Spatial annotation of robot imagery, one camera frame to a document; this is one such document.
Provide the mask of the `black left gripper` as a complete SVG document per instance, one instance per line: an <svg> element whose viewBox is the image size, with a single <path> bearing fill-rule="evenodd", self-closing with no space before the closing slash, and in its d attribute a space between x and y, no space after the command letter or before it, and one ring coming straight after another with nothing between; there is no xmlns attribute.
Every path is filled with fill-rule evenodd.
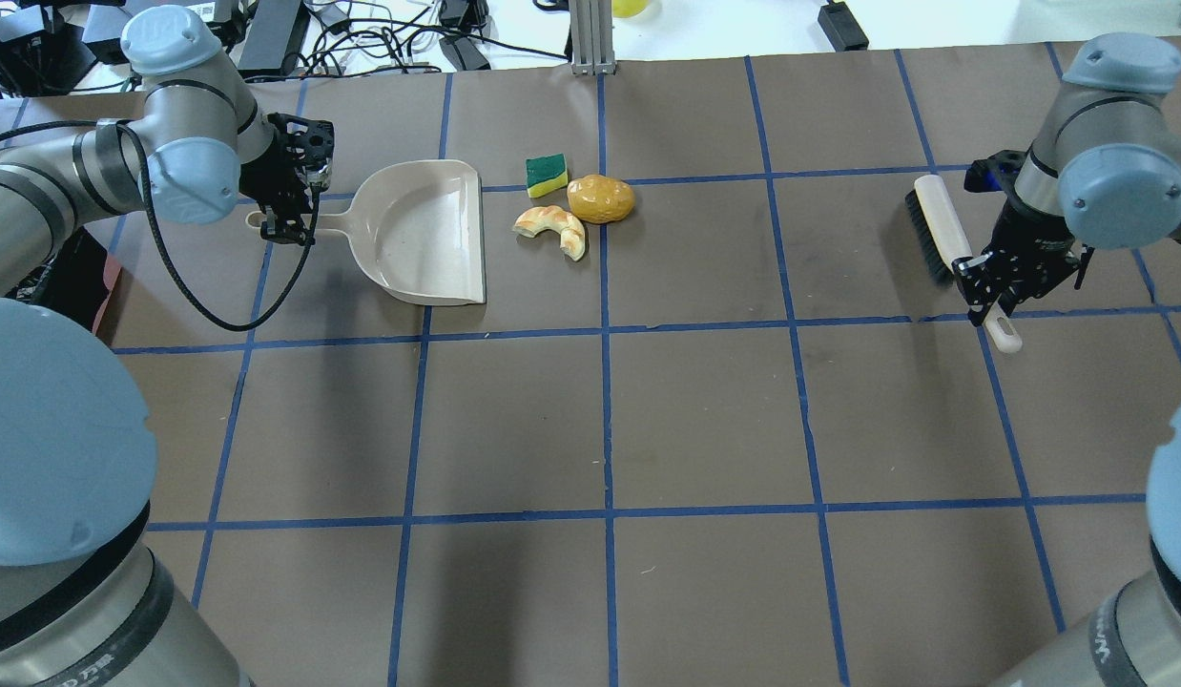
<svg viewBox="0 0 1181 687"><path fill-rule="evenodd" d="M305 220L329 188L335 126L296 114L266 116L272 138L257 157L260 238L272 243L315 244L315 221Z"/></svg>

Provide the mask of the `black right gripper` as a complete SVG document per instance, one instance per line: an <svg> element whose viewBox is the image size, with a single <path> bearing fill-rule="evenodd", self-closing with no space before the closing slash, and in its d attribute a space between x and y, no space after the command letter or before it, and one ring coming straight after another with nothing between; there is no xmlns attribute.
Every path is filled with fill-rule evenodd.
<svg viewBox="0 0 1181 687"><path fill-rule="evenodd" d="M1043 297L1076 274L1085 274L1095 248L1082 246L1061 215L1040 212L1018 197L1001 205L980 256L953 260L953 281L968 305L968 322L984 325L990 309L1010 316L1024 297Z"/></svg>

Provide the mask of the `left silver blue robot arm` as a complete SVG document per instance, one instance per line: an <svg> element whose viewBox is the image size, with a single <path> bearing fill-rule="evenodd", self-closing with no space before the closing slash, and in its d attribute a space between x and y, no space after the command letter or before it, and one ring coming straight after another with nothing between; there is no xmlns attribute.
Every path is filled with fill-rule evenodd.
<svg viewBox="0 0 1181 687"><path fill-rule="evenodd" d="M99 335L119 266L89 223L144 212L213 223L239 198L268 242L308 249L334 155L329 122L268 114L205 19L138 13L120 50L144 81L136 120L0 135L0 686L250 686L144 542L157 441L141 391ZM63 136L14 145L17 136Z"/></svg>

